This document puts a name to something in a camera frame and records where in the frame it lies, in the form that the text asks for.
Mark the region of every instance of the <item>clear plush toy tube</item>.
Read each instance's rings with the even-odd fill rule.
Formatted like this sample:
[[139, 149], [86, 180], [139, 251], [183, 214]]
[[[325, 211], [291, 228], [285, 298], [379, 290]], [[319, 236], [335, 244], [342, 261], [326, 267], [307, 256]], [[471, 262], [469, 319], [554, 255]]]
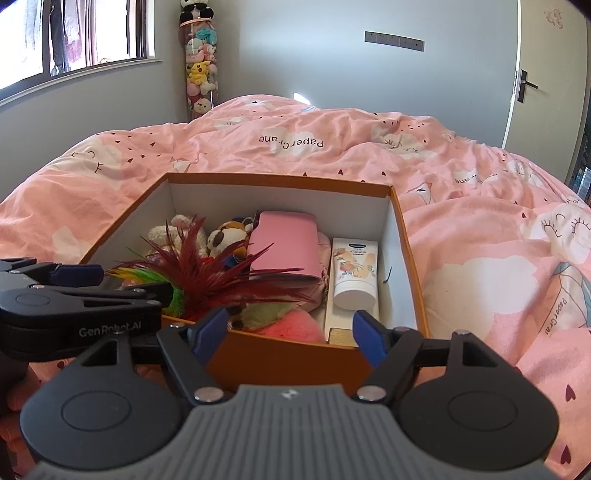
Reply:
[[211, 18], [180, 24], [185, 48], [187, 103], [191, 119], [209, 112], [217, 102], [217, 32]]

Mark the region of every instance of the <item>door handle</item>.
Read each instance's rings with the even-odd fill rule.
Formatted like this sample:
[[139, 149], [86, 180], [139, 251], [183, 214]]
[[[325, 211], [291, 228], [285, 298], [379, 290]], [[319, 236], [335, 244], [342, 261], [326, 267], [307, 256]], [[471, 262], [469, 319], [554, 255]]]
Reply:
[[538, 89], [537, 85], [527, 81], [527, 72], [525, 70], [520, 70], [519, 71], [519, 92], [517, 93], [517, 101], [518, 102], [524, 103], [525, 87], [532, 87], [532, 88], [535, 88], [536, 90]]

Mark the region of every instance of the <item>white lotion tube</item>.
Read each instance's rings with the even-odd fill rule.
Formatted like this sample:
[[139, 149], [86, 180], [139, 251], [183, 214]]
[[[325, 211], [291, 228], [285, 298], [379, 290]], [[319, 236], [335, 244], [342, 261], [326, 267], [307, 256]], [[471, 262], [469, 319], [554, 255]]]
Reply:
[[335, 305], [345, 310], [371, 311], [378, 300], [378, 244], [366, 240], [333, 239]]

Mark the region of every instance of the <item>pink wallet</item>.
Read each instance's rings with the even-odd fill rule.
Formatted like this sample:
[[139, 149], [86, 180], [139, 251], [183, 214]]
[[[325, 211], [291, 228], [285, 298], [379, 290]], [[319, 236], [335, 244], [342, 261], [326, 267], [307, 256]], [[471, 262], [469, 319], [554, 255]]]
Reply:
[[252, 231], [248, 254], [255, 254], [271, 245], [258, 259], [253, 270], [301, 268], [287, 275], [322, 277], [318, 248], [316, 217], [298, 212], [261, 212], [258, 226]]

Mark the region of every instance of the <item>bed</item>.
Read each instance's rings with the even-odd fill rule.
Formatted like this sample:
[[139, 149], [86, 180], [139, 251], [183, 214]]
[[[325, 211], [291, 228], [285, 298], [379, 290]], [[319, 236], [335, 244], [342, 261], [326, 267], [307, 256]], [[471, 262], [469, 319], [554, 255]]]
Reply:
[[433, 335], [471, 330], [549, 397], [561, 426], [547, 465], [561, 478], [591, 462], [591, 210], [564, 184], [428, 116], [248, 96], [75, 145], [0, 205], [0, 257], [80, 261], [169, 171], [393, 185]]

